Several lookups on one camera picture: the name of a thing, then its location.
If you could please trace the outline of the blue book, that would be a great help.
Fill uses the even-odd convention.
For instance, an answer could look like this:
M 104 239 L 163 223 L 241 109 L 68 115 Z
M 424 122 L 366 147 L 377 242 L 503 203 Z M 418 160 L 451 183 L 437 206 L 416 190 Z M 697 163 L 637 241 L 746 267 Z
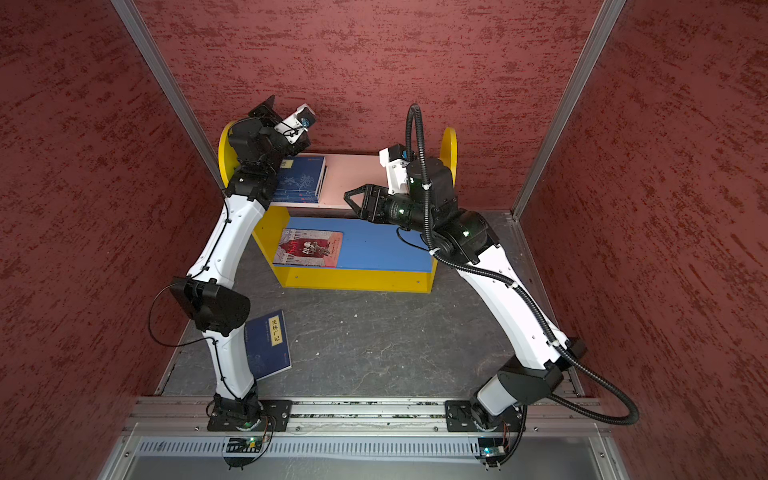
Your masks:
M 282 161 L 274 202 L 316 204 L 327 171 L 324 156 L 297 156 Z
M 248 365 L 256 380 L 292 367 L 284 313 L 278 310 L 245 323 Z

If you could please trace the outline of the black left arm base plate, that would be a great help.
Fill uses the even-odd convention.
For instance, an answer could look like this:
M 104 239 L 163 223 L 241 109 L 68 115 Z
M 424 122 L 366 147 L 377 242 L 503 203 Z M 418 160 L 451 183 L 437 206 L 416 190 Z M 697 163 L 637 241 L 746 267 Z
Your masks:
M 290 400 L 261 400 L 261 410 L 255 420 L 242 420 L 221 413 L 216 407 L 208 413 L 209 432 L 285 432 L 293 402 Z

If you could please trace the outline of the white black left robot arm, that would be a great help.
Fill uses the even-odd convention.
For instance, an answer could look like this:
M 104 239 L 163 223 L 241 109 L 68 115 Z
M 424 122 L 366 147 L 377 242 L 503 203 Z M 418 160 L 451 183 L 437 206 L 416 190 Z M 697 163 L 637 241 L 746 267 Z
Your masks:
M 272 202 L 283 161 L 308 148 L 312 115 L 233 121 L 219 142 L 223 207 L 200 257 L 169 290 L 207 344 L 216 375 L 212 417 L 238 430 L 263 423 L 245 343 L 249 299 L 234 289 L 248 241 Z

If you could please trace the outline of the aluminium corner profile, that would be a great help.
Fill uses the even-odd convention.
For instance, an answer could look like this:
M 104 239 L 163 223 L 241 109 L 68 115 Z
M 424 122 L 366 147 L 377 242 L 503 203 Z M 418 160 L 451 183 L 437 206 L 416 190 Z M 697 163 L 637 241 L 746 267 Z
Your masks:
M 134 1 L 111 0 L 122 24 L 163 91 L 216 184 L 223 188 L 216 150 L 208 140 Z
M 511 210 L 514 222 L 520 222 L 549 160 L 560 140 L 581 94 L 626 5 L 625 0 L 605 0 L 584 42 L 577 62 L 557 104 L 552 121 Z

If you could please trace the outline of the right controller circuit board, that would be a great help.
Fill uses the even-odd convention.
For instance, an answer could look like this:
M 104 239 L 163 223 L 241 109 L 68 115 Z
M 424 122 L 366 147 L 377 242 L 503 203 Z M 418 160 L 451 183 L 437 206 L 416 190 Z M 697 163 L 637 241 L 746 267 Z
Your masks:
M 481 459 L 498 461 L 507 455 L 507 442 L 500 438 L 479 438 L 477 440 L 478 456 Z

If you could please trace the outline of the left aluminium corner profile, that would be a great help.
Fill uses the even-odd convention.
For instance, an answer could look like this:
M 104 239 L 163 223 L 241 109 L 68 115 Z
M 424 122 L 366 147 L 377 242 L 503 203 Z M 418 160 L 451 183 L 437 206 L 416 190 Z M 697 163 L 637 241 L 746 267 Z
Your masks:
M 111 0 L 122 24 L 163 91 L 216 184 L 223 188 L 216 150 L 208 140 L 134 1 Z

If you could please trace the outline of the controller circuit board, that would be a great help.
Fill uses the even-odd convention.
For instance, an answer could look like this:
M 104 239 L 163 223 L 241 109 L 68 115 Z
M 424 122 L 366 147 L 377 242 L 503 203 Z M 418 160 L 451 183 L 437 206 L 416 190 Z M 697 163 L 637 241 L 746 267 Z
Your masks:
M 477 440 L 478 456 L 481 459 L 498 461 L 507 455 L 507 442 L 500 438 L 479 438 Z
M 255 437 L 231 437 L 227 440 L 226 455 L 257 455 L 261 453 L 263 441 Z

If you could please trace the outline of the right aluminium corner profile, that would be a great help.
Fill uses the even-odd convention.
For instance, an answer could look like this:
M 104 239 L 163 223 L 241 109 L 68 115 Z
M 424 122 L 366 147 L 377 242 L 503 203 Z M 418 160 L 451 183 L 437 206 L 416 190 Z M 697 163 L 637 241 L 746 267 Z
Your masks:
M 514 222 L 520 222 L 549 160 L 560 140 L 581 94 L 626 5 L 625 0 L 605 0 L 584 42 L 577 62 L 557 104 L 552 121 L 511 210 Z

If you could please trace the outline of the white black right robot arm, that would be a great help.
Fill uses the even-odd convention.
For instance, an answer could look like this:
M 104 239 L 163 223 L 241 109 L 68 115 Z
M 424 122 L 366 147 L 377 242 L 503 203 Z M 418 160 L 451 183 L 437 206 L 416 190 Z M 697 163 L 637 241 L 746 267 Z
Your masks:
M 454 168 L 437 158 L 394 165 L 402 189 L 365 184 L 344 200 L 362 220 L 419 232 L 430 255 L 456 269 L 501 326 L 514 355 L 470 399 L 475 424 L 491 430 L 510 409 L 553 394 L 570 367 L 565 356 L 584 348 L 543 313 L 486 219 L 459 207 Z

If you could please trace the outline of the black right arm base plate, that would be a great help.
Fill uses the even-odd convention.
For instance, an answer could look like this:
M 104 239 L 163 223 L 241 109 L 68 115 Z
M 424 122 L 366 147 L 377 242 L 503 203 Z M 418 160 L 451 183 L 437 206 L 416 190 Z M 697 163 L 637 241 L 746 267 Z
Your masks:
M 518 432 L 522 412 L 510 407 L 499 415 L 488 413 L 473 400 L 446 400 L 446 425 L 449 432 Z

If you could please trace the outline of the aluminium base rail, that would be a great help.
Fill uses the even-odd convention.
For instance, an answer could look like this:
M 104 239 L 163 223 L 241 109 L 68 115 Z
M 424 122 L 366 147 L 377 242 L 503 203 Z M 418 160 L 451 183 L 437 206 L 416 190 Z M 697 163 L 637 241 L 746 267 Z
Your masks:
M 444 398 L 296 397 L 290 411 L 280 413 L 279 434 L 309 436 L 441 436 L 449 435 Z M 139 398 L 121 433 L 210 436 L 207 397 L 151 396 Z M 528 409 L 526 433 L 531 436 L 609 436 L 612 428 L 553 403 Z

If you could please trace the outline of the yellow pink blue bookshelf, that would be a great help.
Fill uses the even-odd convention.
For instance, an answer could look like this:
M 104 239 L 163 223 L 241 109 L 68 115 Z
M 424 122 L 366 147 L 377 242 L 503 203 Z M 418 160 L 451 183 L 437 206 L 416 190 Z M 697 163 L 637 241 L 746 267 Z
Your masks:
M 376 155 L 324 153 L 325 177 L 316 203 L 273 202 L 253 223 L 252 237 L 284 288 L 429 293 L 437 263 L 416 249 L 418 234 L 397 237 L 396 227 L 355 219 L 343 195 L 365 184 L 386 184 L 386 170 Z M 340 232 L 334 268 L 278 264 L 286 229 Z

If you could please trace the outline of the left controller circuit board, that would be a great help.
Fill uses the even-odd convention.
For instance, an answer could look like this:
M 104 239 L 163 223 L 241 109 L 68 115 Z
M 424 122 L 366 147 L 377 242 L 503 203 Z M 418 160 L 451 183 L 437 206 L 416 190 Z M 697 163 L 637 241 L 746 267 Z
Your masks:
M 255 437 L 231 437 L 227 440 L 226 455 L 257 455 L 261 453 L 263 441 Z

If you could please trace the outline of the red Hamlet picture book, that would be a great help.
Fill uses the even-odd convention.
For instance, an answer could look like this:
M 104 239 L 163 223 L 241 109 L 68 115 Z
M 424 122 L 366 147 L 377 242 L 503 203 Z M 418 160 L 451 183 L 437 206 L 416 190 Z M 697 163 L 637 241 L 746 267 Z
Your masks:
M 342 232 L 286 228 L 278 242 L 273 264 L 335 268 L 339 261 L 342 242 Z

